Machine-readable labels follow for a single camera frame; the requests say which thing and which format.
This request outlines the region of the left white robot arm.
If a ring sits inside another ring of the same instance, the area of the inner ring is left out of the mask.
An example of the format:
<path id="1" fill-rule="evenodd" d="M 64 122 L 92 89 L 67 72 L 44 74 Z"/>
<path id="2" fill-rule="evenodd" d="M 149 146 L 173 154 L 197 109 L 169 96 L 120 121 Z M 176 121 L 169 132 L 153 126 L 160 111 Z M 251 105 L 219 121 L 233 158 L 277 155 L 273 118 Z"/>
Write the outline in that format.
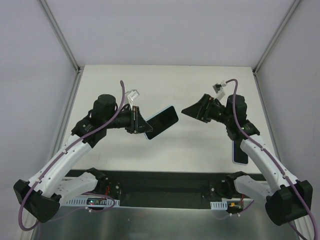
<path id="1" fill-rule="evenodd" d="M 125 129 L 129 134 L 153 130 L 143 119 L 140 108 L 133 105 L 138 96 L 137 90 L 130 90 L 122 95 L 121 103 L 117 104 L 113 95 L 100 95 L 88 114 L 77 122 L 55 156 L 29 180 L 20 179 L 14 184 L 13 189 L 20 204 L 20 225 L 23 224 L 23 210 L 27 210 L 38 222 L 46 223 L 62 204 L 78 195 L 106 196 L 106 176 L 96 168 L 92 167 L 67 182 L 62 182 L 62 179 L 78 160 L 106 137 L 108 129 Z"/>

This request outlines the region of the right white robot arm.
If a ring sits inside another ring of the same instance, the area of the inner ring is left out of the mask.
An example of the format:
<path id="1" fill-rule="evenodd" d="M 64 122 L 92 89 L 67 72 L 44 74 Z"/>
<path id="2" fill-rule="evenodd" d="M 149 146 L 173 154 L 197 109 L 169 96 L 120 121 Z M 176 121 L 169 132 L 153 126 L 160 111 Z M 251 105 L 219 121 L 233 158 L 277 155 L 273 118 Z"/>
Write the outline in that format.
<path id="1" fill-rule="evenodd" d="M 230 197 L 244 194 L 264 206 L 268 217 L 277 226 L 307 216 L 311 212 L 313 187 L 300 181 L 271 154 L 260 132 L 247 119 L 247 104 L 242 95 L 230 95 L 227 104 L 204 94 L 201 99 L 183 109 L 182 114 L 209 123 L 214 120 L 226 127 L 228 137 L 258 167 L 268 183 L 265 186 L 239 171 L 226 178 L 225 192 Z"/>

